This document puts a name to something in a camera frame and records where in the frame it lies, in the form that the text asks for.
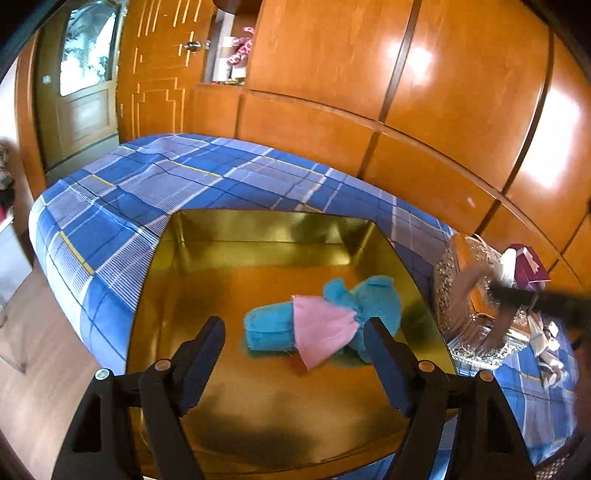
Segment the door handle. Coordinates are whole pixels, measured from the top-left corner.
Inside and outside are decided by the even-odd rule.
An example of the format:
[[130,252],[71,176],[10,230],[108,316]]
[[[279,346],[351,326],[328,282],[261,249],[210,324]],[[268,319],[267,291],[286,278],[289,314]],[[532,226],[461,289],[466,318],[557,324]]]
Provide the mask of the door handle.
[[197,41],[188,41],[187,43],[185,43],[185,45],[183,45],[185,50],[188,50],[190,52],[196,52],[201,50],[201,42],[199,40]]

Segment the screw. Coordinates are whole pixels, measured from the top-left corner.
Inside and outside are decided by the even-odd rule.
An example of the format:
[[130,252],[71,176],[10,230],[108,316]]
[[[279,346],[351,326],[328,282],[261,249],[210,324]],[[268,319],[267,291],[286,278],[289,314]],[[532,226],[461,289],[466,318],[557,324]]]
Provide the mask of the screw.
[[156,370],[158,370],[159,372],[164,372],[165,370],[168,370],[170,368],[170,360],[167,360],[167,359],[158,360],[154,364],[154,368]]
[[422,360],[418,363],[418,369],[421,372],[431,373],[435,370],[435,365],[433,365],[429,360]]
[[106,368],[101,368],[100,370],[97,370],[95,373],[95,378],[97,380],[104,380],[108,376],[109,376],[109,371]]
[[479,377],[485,382],[492,382],[492,380],[495,378],[494,375],[490,373],[488,370],[483,370],[482,372],[480,372]]

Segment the door glass pane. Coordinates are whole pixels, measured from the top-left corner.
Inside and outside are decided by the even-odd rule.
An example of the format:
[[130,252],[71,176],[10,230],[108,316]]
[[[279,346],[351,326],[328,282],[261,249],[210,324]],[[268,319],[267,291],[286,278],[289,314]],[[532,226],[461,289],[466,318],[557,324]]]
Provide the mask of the door glass pane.
[[110,79],[118,7],[104,0],[72,10],[61,58],[62,96]]

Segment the purple box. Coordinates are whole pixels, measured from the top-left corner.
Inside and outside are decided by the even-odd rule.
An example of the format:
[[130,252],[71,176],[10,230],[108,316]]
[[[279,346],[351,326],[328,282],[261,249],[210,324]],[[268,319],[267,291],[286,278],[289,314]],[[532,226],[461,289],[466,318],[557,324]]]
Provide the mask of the purple box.
[[[519,250],[523,247],[527,248],[527,251],[531,254],[533,261],[539,265],[538,271],[534,272],[531,268],[530,263],[523,254],[519,254]],[[543,290],[545,283],[550,281],[548,272],[542,265],[542,262],[535,250],[532,247],[524,244],[511,244],[509,248],[517,250],[517,261],[515,262],[515,282],[517,288],[520,290],[539,291]]]

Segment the bed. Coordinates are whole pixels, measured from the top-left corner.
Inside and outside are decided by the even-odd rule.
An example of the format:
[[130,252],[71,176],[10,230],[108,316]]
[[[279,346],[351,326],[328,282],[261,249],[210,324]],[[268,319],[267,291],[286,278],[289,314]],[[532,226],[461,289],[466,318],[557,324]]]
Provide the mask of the bed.
[[[72,328],[116,374],[125,372],[134,313],[158,239],[180,208],[304,210],[371,219],[391,239],[427,303],[433,265],[453,233],[355,177],[262,145],[189,134],[122,144],[51,186],[29,219],[31,242]],[[534,463],[562,446],[575,427],[576,366],[562,330],[558,340],[558,355],[570,373],[562,386],[544,391],[530,348],[495,372]],[[466,365],[456,368],[475,373]]]

